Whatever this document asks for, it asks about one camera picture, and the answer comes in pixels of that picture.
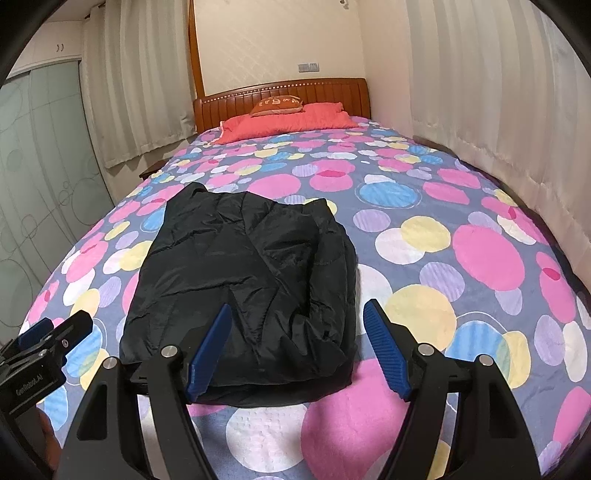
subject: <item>folded jacket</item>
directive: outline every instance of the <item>folded jacket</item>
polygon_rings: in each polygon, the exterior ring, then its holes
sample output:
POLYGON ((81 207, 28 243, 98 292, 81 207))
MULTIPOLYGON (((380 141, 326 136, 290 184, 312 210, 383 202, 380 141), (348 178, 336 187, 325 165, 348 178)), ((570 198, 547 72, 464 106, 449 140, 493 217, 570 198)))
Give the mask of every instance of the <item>folded jacket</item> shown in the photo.
POLYGON ((283 205, 190 183, 168 201, 140 269, 120 355, 178 345, 232 299, 230 337, 199 401, 314 401, 350 384, 355 249, 324 200, 283 205))

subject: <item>polka dot bedsheet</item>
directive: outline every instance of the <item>polka dot bedsheet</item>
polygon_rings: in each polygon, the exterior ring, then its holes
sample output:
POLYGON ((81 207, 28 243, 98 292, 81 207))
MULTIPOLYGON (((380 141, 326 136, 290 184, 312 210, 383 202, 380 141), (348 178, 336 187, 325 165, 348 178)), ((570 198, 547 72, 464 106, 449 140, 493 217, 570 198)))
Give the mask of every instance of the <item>polka dot bedsheet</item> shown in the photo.
MULTIPOLYGON (((209 145, 217 129, 206 132, 72 248, 23 326, 44 316, 59 324, 79 309, 94 318, 92 334, 69 355, 67 384, 40 404, 60 441, 100 363, 118 354, 139 268, 166 201, 199 181, 213 192, 248 190, 284 203, 326 198, 356 247, 359 311, 376 298, 419 342, 455 358, 492 355, 517 398, 541 469, 551 466, 591 406, 584 288, 550 236, 490 179, 375 122, 354 119, 359 127, 347 131, 224 147, 209 145)), ((191 406, 219 478, 377 478, 407 406, 388 390, 361 320, 357 341, 353 384, 318 402, 252 410, 191 406)), ((435 476, 449 452, 456 401, 449 396, 435 476)), ((149 402, 140 398, 139 404, 150 443, 149 402)), ((155 462, 157 454, 148 450, 155 462)))

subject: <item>wall socket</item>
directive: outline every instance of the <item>wall socket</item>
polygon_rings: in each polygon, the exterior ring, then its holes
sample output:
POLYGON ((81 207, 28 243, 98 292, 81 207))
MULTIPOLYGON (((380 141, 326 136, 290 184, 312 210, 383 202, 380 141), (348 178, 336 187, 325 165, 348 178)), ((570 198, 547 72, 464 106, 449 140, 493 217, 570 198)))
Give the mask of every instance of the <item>wall socket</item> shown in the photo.
POLYGON ((299 63, 297 66, 298 72, 319 72, 320 66, 317 63, 299 63))

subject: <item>metal screw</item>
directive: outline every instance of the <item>metal screw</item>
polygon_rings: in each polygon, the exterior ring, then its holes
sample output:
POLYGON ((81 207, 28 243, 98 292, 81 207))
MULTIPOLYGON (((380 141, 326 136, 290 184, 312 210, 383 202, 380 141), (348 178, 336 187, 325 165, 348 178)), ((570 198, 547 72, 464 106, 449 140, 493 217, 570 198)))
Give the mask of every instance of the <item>metal screw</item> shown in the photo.
POLYGON ((103 367, 105 367, 107 370, 111 370, 111 368, 114 368, 117 365, 117 359, 114 356, 110 356, 109 358, 106 358, 105 361, 103 361, 103 367))
POLYGON ((495 363, 490 355, 481 355, 478 357, 478 361, 485 367, 490 367, 495 363))
POLYGON ((165 358, 170 358, 172 356, 175 356, 178 353, 178 348, 176 348, 174 345, 168 345, 165 346, 160 353, 162 354, 163 357, 165 358))
POLYGON ((418 353, 420 353, 423 356, 431 356, 435 353, 435 349, 428 343, 421 343, 418 346, 418 353))

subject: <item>pillow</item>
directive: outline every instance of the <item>pillow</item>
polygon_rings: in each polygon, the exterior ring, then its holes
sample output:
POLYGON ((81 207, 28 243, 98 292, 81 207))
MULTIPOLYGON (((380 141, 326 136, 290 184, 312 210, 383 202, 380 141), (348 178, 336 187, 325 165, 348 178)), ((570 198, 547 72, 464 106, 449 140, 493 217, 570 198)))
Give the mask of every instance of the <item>pillow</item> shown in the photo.
POLYGON ((343 104, 322 102, 322 103, 308 103, 304 105, 304 112, 314 112, 319 115, 330 114, 330 113, 341 113, 343 111, 343 104))
POLYGON ((279 95, 263 98, 251 110, 251 116, 297 113, 302 110, 301 99, 293 95, 279 95))
POLYGON ((226 145, 240 140, 270 137, 272 135, 292 132, 347 129, 359 126, 351 120, 347 112, 336 112, 334 105, 332 104, 331 107, 312 107, 311 109, 308 108, 307 111, 293 113, 292 115, 264 115, 255 117, 243 115, 238 126, 232 130, 227 129, 227 122, 223 122, 223 135, 213 141, 212 144, 226 145))

